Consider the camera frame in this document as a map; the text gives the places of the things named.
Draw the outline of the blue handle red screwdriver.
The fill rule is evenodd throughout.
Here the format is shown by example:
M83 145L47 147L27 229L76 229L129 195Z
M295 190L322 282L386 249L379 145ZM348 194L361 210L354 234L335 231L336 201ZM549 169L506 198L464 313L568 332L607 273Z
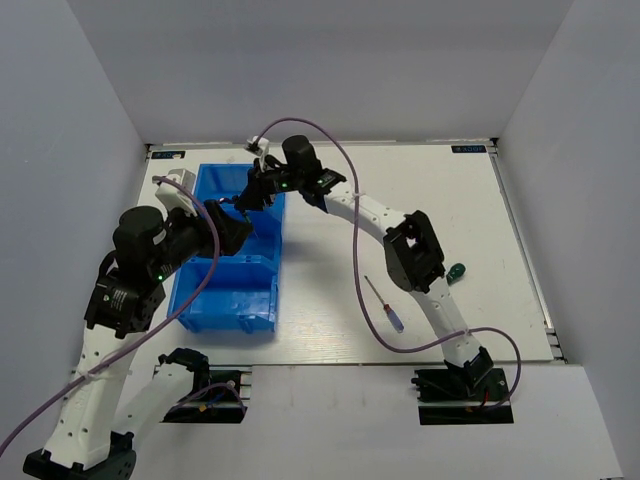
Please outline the blue handle red screwdriver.
M390 324L392 325L394 330L397 333L403 333L404 332L404 324L401 321L401 319L399 318L399 316L396 314L395 310L390 306L390 304L388 302L386 302L384 300L382 295L379 293L379 291L376 289L375 285L373 284L373 282L370 280L370 278L367 275L364 276L364 279L367 282L367 284L369 285L369 287L371 288L372 292L374 293L374 295L376 296L378 301L380 302L380 304L382 306L382 309L385 312L386 318L388 319L388 321L390 322Z

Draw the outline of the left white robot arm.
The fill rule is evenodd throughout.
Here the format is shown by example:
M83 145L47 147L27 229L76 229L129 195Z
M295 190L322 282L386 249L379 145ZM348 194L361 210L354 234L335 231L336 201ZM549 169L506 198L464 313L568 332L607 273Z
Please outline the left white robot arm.
M178 348L160 358L152 381L125 408L118 403L136 350L165 298L164 281L195 256L236 254L253 231L215 200L199 213L190 205L163 214L152 206L127 210L114 249L99 267L84 316L79 363L59 400L58 424L23 471L37 479L127 479L148 433L187 396L211 387L208 359Z

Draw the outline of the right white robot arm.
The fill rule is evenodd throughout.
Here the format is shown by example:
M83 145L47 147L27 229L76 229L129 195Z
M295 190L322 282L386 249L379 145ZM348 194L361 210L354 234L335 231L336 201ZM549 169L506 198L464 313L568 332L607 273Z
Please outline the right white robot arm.
M366 232L382 246L393 284L411 295L429 321L453 390L466 399L484 391L493 361L470 332L451 295L444 252L429 217L420 210L401 213L357 190L355 182L323 167L304 135L283 142L283 161L270 155L268 148L264 139L248 140L246 149L255 159L247 185L235 201L236 209L261 211L277 195L297 192L307 204L352 223L355 232Z

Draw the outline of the blue plastic compartment bin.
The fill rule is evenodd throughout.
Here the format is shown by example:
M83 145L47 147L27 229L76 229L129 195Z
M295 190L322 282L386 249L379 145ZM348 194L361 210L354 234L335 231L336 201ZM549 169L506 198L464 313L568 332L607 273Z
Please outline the blue plastic compartment bin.
M194 194L205 200L239 195L247 185L249 164L201 164ZM282 256L284 196L265 211L248 212L254 232L234 256L222 256L213 277L178 316L188 331L241 330L275 332ZM173 313L209 271L212 259L193 257L174 276L169 302Z

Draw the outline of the left table logo sticker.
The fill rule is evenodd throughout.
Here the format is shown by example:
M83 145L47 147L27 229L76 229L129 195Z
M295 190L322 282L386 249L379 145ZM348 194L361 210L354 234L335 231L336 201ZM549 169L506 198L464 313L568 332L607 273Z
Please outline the left table logo sticker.
M151 153L151 159L184 159L185 155L184 150L154 151Z

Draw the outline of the table logo sticker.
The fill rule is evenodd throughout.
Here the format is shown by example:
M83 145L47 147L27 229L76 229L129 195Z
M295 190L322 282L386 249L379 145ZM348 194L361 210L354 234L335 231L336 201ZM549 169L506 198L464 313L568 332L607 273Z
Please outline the table logo sticker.
M454 154L481 154L486 153L485 145L452 145L451 150Z
M184 159L185 155L184 150L154 151L151 153L151 159Z

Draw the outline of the right table logo sticker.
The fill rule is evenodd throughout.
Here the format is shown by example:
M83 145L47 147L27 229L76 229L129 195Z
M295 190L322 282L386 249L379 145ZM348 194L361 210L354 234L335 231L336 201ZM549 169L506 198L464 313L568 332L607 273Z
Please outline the right table logo sticker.
M451 150L454 154L481 154L486 153L485 145L452 145Z

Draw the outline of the green stubby phillips screwdriver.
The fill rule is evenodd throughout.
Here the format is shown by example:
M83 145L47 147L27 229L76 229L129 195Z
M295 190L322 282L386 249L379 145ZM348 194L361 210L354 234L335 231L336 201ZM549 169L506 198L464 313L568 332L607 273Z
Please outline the green stubby phillips screwdriver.
M466 273L466 266L462 263L455 263L446 273L446 280L449 285L460 281Z

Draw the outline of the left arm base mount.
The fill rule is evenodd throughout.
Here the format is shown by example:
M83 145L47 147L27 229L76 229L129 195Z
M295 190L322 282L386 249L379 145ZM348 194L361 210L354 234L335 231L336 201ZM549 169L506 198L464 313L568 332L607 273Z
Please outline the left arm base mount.
M200 381L162 420L167 424L240 424L248 411L252 387L250 367L211 367Z

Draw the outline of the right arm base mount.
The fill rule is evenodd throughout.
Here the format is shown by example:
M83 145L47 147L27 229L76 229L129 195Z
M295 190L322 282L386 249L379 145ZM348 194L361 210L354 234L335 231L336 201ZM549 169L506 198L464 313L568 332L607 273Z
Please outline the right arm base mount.
M414 371L421 426L506 425L514 423L504 370L494 368L476 390L469 390L447 369Z

